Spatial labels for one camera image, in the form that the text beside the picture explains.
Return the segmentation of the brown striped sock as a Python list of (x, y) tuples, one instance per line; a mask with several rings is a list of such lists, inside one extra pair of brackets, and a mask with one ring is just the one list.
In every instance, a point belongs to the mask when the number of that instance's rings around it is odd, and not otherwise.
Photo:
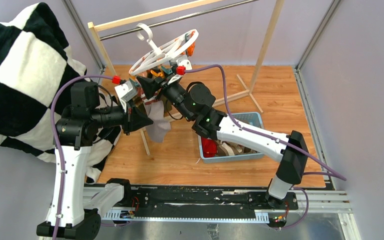
[(217, 143), (217, 157), (239, 156), (255, 153), (255, 150), (236, 143), (226, 141), (220, 141)]

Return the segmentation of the grey sock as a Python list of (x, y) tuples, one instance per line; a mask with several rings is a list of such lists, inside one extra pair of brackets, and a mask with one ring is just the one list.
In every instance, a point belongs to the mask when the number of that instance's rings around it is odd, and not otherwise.
[(156, 143), (162, 143), (166, 134), (171, 130), (171, 125), (168, 120), (165, 119), (165, 106), (162, 100), (156, 100), (156, 97), (147, 99), (144, 93), (140, 95), (147, 117), (150, 118), (153, 123), (146, 126), (146, 131), (151, 141)]

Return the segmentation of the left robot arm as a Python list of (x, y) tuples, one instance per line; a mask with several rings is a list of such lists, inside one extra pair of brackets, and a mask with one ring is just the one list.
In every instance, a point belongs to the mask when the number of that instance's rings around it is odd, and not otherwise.
[(120, 104), (105, 108), (99, 107), (98, 87), (95, 82), (75, 83), (68, 111), (52, 122), (57, 170), (50, 212), (36, 229), (40, 237), (93, 240), (102, 217), (115, 204), (126, 207), (133, 200), (130, 182), (113, 178), (88, 202), (83, 201), (86, 165), (98, 130), (120, 126), (128, 135), (152, 123), (134, 106), (137, 89), (131, 81), (115, 88)]

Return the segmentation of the light blue plastic basket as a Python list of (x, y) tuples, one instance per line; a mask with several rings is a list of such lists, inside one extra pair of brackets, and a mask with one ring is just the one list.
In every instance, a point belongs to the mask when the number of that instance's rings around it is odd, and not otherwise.
[[(258, 112), (235, 113), (233, 116), (239, 121), (263, 128), (262, 118)], [(200, 136), (198, 142), (200, 158), (205, 164), (256, 160), (264, 157), (262, 153), (232, 142), (215, 141)]]

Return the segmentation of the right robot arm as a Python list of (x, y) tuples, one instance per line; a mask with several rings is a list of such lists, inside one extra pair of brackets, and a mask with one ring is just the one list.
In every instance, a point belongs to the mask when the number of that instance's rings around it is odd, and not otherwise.
[(279, 163), (269, 183), (262, 202), (277, 209), (286, 202), (288, 191), (301, 184), (307, 163), (307, 146), (303, 135), (297, 131), (290, 134), (269, 132), (241, 122), (213, 107), (215, 96), (201, 82), (183, 88), (178, 81), (169, 83), (158, 76), (138, 76), (145, 96), (151, 98), (159, 93), (169, 100), (201, 137), (214, 141), (230, 142), (262, 153)]

